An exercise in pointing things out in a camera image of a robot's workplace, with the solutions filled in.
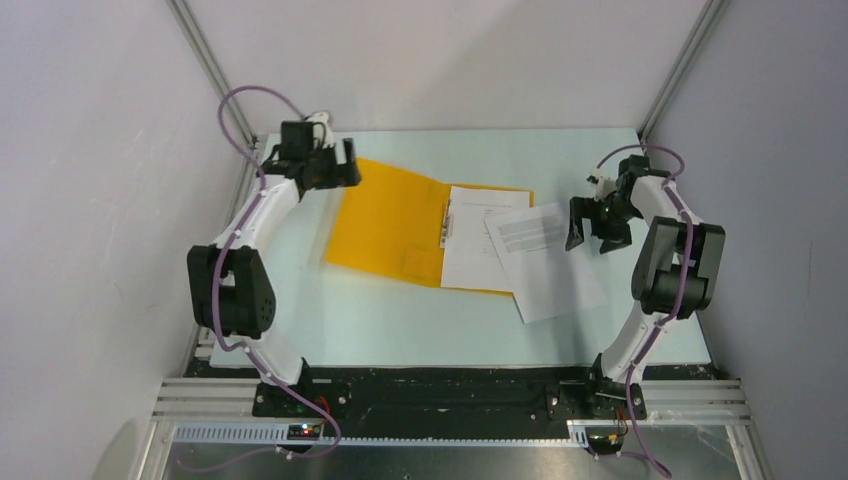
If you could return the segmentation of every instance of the orange folder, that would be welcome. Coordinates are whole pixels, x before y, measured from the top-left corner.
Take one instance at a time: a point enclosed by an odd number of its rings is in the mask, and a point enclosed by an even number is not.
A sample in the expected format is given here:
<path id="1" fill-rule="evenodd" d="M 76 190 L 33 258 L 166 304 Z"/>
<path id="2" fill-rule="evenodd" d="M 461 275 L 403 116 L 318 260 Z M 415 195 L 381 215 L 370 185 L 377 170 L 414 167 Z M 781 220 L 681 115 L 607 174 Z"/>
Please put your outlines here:
<path id="1" fill-rule="evenodd" d="M 444 261 L 444 249 L 439 242 L 452 185 L 364 158 L 357 162 L 362 182 L 345 189 L 326 261 L 418 285 L 439 287 Z M 456 186 L 527 191 L 483 185 Z M 533 204 L 533 192 L 530 192 L 530 206 Z"/>

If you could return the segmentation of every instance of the tabletop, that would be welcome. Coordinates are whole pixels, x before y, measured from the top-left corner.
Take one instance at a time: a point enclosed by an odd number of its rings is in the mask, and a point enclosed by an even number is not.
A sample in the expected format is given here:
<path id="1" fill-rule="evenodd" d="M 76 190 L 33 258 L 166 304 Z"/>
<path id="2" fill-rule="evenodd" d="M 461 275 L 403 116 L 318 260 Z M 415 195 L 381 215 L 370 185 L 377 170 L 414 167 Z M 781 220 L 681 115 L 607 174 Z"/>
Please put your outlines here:
<path id="1" fill-rule="evenodd" d="M 381 131 L 339 133 L 359 157 L 445 183 L 527 188 L 536 204 L 590 196 L 594 165 L 638 143 L 630 128 Z M 278 136 L 271 135 L 268 145 Z M 618 161 L 604 167 L 615 176 Z M 605 255 L 592 238 L 579 248 L 604 289 L 604 305 L 524 324 L 509 296 L 427 288 L 327 264 L 323 260 L 344 194 L 308 192 L 282 221 L 263 258 L 277 297 L 275 322 L 313 366 L 586 365 L 615 339 L 633 305 L 630 278 L 647 225 L 630 222 L 633 245 Z M 707 364 L 696 315 L 648 355 L 650 364 Z M 240 351 L 215 347 L 210 363 L 243 367 Z"/>

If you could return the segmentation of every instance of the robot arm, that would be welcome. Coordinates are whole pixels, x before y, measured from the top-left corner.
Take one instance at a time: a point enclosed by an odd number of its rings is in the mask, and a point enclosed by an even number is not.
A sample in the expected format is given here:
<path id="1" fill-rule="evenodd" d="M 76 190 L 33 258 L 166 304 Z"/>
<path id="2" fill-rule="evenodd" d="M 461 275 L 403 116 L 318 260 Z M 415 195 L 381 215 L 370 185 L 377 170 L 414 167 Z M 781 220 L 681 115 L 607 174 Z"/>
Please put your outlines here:
<path id="1" fill-rule="evenodd" d="M 631 218 L 641 218 L 650 226 L 631 281 L 633 309 L 618 337 L 596 362 L 598 376 L 614 385 L 625 383 L 631 366 L 632 381 L 638 383 L 645 369 L 642 359 L 647 353 L 646 345 L 650 348 L 650 344 L 656 344 L 676 324 L 668 317 L 674 308 L 682 269 L 673 260 L 675 254 L 682 255 L 685 250 L 687 218 L 693 225 L 693 238 L 683 300 L 676 318 L 688 318 L 696 310 L 706 308 L 712 299 L 724 229 L 706 224 L 692 213 L 680 199 L 674 181 L 666 181 L 667 177 L 668 172 L 652 169 L 647 157 L 630 156 L 620 163 L 615 181 L 601 177 L 597 171 L 589 177 L 596 185 L 594 198 L 573 198 L 570 203 L 566 250 L 583 242 L 583 219 L 591 221 L 592 235 L 602 240 L 602 254 L 630 245 Z M 656 326 L 661 327 L 658 333 L 654 332 Z"/>
<path id="2" fill-rule="evenodd" d="M 238 227 L 252 200 L 212 245 L 196 245 L 188 254 L 189 285 L 195 321 L 214 328 L 212 282 L 215 262 L 221 249 L 235 232 L 235 241 L 225 252 L 219 287 L 221 329 L 224 336 L 236 337 L 268 369 L 288 384 L 298 381 L 302 358 L 275 334 L 276 298 L 262 263 L 262 253 L 283 218 L 308 190 L 358 185 L 352 139 L 335 140 L 326 112 L 303 121 L 283 122 L 280 143 L 263 162 L 264 187 L 260 177 L 253 180 L 249 199 L 260 201 L 250 218 Z"/>

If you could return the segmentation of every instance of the purple cable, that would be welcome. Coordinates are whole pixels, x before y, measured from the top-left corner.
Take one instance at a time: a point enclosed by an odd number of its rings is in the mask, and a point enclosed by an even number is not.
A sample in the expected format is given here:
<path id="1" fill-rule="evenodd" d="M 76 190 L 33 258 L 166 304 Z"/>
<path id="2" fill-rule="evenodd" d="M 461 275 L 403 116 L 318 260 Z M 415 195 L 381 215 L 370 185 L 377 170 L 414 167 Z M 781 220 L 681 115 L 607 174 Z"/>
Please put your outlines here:
<path id="1" fill-rule="evenodd" d="M 319 415 L 324 417 L 324 419 L 327 420 L 327 422 L 330 425 L 332 425 L 333 431 L 335 432 L 335 438 L 333 439 L 333 443 L 330 445 L 330 447 L 327 450 L 324 450 L 324 451 L 321 451 L 321 452 L 318 452 L 318 453 L 297 453 L 297 452 L 292 452 L 292 451 L 286 450 L 286 449 L 279 447 L 279 446 L 260 447 L 260 448 L 257 448 L 255 450 L 251 450 L 249 452 L 243 453 L 243 454 L 241 454 L 241 455 L 239 455 L 235 458 L 231 458 L 231 459 L 229 459 L 229 460 L 227 460 L 223 463 L 220 463 L 218 465 L 213 465 L 213 466 L 210 466 L 210 467 L 192 467 L 192 466 L 183 464 L 181 459 L 179 459 L 179 458 L 177 459 L 177 464 L 180 467 L 182 467 L 183 469 L 185 469 L 189 472 L 194 472 L 194 473 L 207 473 L 207 472 L 214 472 L 214 471 L 217 471 L 217 470 L 221 470 L 221 469 L 229 467 L 230 465 L 233 465 L 234 463 L 237 463 L 241 460 L 252 457 L 254 455 L 258 455 L 260 453 L 266 453 L 266 452 L 286 452 L 287 457 L 289 457 L 289 458 L 318 458 L 318 457 L 323 457 L 324 455 L 327 455 L 330 452 L 332 452 L 333 450 L 335 450 L 336 447 L 339 446 L 339 443 L 341 443 L 341 440 L 342 440 L 342 433 L 341 433 L 341 429 L 339 428 L 339 424 L 336 422 L 336 420 L 329 413 L 327 413 L 326 411 L 324 411 L 318 405 L 315 405 L 314 403 L 310 402 L 309 400 L 307 400 L 306 398 L 304 398 L 303 396 L 301 396 L 300 394 L 295 392 L 291 387 L 286 385 L 285 382 L 282 381 L 282 379 L 280 379 L 276 375 L 274 375 L 270 371 L 270 369 L 264 364 L 264 362 L 262 362 L 262 359 L 259 358 L 258 356 L 256 356 L 256 354 L 250 348 L 248 348 L 248 345 L 245 342 L 239 341 L 239 342 L 236 342 L 232 345 L 227 345 L 226 341 L 224 340 L 224 334 L 223 334 L 223 331 L 222 331 L 222 328 L 221 328 L 221 308 L 220 308 L 220 295 L 221 295 L 220 278 L 221 278 L 221 272 L 224 269 L 224 259 L 226 258 L 227 252 L 230 250 L 230 247 L 232 247 L 233 242 L 235 242 L 235 240 L 236 240 L 236 233 L 235 232 L 238 231 L 238 230 L 241 230 L 242 227 L 244 227 L 244 224 L 247 223 L 247 220 L 250 218 L 250 216 L 253 215 L 253 212 L 256 210 L 256 208 L 259 206 L 259 203 L 261 203 L 261 201 L 262 201 L 263 197 L 261 195 L 261 192 L 263 190 L 265 190 L 265 186 L 267 185 L 267 182 L 265 180 L 265 172 L 262 170 L 262 165 L 259 164 L 259 162 L 256 160 L 254 155 L 252 155 L 248 150 L 243 149 L 242 147 L 239 146 L 238 142 L 235 141 L 235 139 L 232 137 L 232 135 L 230 135 L 230 132 L 227 130 L 226 124 L 224 124 L 224 108 L 227 106 L 227 103 L 235 95 L 237 95 L 241 92 L 247 91 L 247 90 L 255 90 L 255 91 L 260 91 L 260 92 L 265 92 L 265 93 L 271 94 L 271 95 L 279 98 L 280 100 L 282 100 L 286 105 L 288 105 L 289 108 L 291 108 L 297 114 L 298 117 L 304 118 L 304 115 L 300 111 L 300 109 L 298 109 L 283 94 L 281 94 L 281 93 L 279 93 L 275 90 L 272 90 L 268 87 L 263 87 L 261 85 L 243 85 L 241 87 L 234 88 L 231 91 L 227 92 L 226 95 L 224 95 L 224 98 L 221 99 L 221 103 L 218 105 L 218 125 L 221 127 L 221 132 L 223 132 L 224 137 L 227 139 L 227 141 L 230 143 L 230 145 L 232 145 L 232 147 L 235 148 L 237 152 L 241 153 L 242 156 L 244 156 L 250 162 L 250 164 L 253 165 L 253 168 L 256 169 L 256 172 L 259 174 L 259 190 L 256 192 L 256 195 L 254 195 L 253 200 L 251 200 L 250 205 L 247 207 L 247 210 L 245 210 L 245 212 L 244 212 L 244 215 L 242 215 L 242 217 L 236 222 L 235 228 L 230 233 L 230 235 L 227 237 L 227 241 L 224 242 L 224 245 L 221 247 L 221 253 L 218 255 L 218 259 L 215 261 L 215 269 L 214 269 L 213 277 L 212 277 L 212 326 L 214 327 L 213 330 L 215 331 L 215 338 L 217 339 L 218 344 L 221 346 L 221 348 L 225 352 L 232 352 L 233 350 L 235 350 L 239 347 L 244 348 L 245 353 L 247 353 L 248 358 L 250 359 L 251 362 L 253 362 L 253 365 L 256 367 L 256 370 L 259 371 L 260 375 L 264 375 L 266 378 L 268 378 L 269 380 L 274 382 L 275 385 L 277 385 L 278 387 L 283 389 L 283 391 L 285 391 L 287 394 L 291 395 L 292 398 L 303 403 L 304 405 L 309 407 L 311 410 L 315 411 L 316 413 L 318 413 Z"/>
<path id="2" fill-rule="evenodd" d="M 633 363 L 630 365 L 630 368 L 627 369 L 627 376 L 625 377 L 624 381 L 624 391 L 627 396 L 627 410 L 630 413 L 630 423 L 633 425 L 633 432 L 636 434 L 636 440 L 639 441 L 639 445 L 645 452 L 642 456 L 636 456 L 639 454 L 627 456 L 631 458 L 643 459 L 650 463 L 651 466 L 654 467 L 654 469 L 659 472 L 660 475 L 665 478 L 671 478 L 671 470 L 669 470 L 668 467 L 660 463 L 659 460 L 657 460 L 656 458 L 654 458 L 653 455 L 651 455 L 651 451 L 648 448 L 648 444 L 645 442 L 645 440 L 642 438 L 642 434 L 639 432 L 639 426 L 636 423 L 636 412 L 633 408 L 633 398 L 630 392 L 630 388 L 633 383 L 633 373 L 636 371 L 636 365 L 639 365 L 642 360 L 644 360 L 645 357 L 648 355 L 648 352 L 651 350 L 651 347 L 653 347 L 654 343 L 659 338 L 660 333 L 662 332 L 663 325 L 677 318 L 677 315 L 680 313 L 680 308 L 683 305 L 683 295 L 686 290 L 686 277 L 689 275 L 689 261 L 692 259 L 692 244 L 694 243 L 695 238 L 695 227 L 693 225 L 692 217 L 684 209 L 683 201 L 680 200 L 680 198 L 674 193 L 674 190 L 672 190 L 671 187 L 668 186 L 668 184 L 681 173 L 683 173 L 683 170 L 686 168 L 686 164 L 683 162 L 683 158 L 674 150 L 659 145 L 627 145 L 610 152 L 598 163 L 596 168 L 600 168 L 601 166 L 603 166 L 603 164 L 606 163 L 607 160 L 612 158 L 612 156 L 616 153 L 633 148 L 658 150 L 661 152 L 665 152 L 676 158 L 677 161 L 680 163 L 680 168 L 676 172 L 666 177 L 666 179 L 662 182 L 663 191 L 665 192 L 666 196 L 668 196 L 669 200 L 671 200 L 671 203 L 674 204 L 675 208 L 677 208 L 678 214 L 683 217 L 683 220 L 686 222 L 686 244 L 683 247 L 683 258 L 680 262 L 680 282 L 677 286 L 677 296 L 675 296 L 674 298 L 674 305 L 672 306 L 671 312 L 669 312 L 669 314 L 661 320 L 657 321 L 657 323 L 654 325 L 654 329 L 651 331 L 650 336 L 648 336 L 648 339 L 645 341 L 645 344 L 642 346 L 642 349 L 636 355 L 636 358 L 633 360 Z"/>
<path id="3" fill-rule="evenodd" d="M 663 181 L 663 185 L 667 185 L 668 182 L 670 182 L 670 181 L 674 180 L 675 178 L 677 178 L 678 176 L 680 176 L 680 174 L 683 173 L 683 170 L 686 168 L 686 163 L 683 162 L 683 157 L 681 157 L 677 152 L 675 152 L 674 150 L 672 150 L 668 147 L 663 147 L 661 145 L 651 145 L 650 143 L 635 143 L 633 145 L 625 145 L 623 147 L 618 147 L 615 150 L 608 153 L 606 157 L 602 158 L 601 161 L 598 162 L 598 165 L 595 166 L 595 168 L 601 168 L 605 163 L 607 163 L 607 160 L 612 158 L 612 156 L 615 155 L 616 153 L 623 152 L 625 150 L 631 150 L 631 149 L 634 149 L 634 148 L 644 149 L 644 150 L 657 150 L 659 152 L 665 152 L 665 153 L 671 155 L 672 157 L 674 157 L 675 159 L 677 159 L 677 162 L 680 164 L 680 168 L 676 172 L 674 172 L 671 175 L 669 175 L 668 177 L 666 177 L 665 181 Z"/>

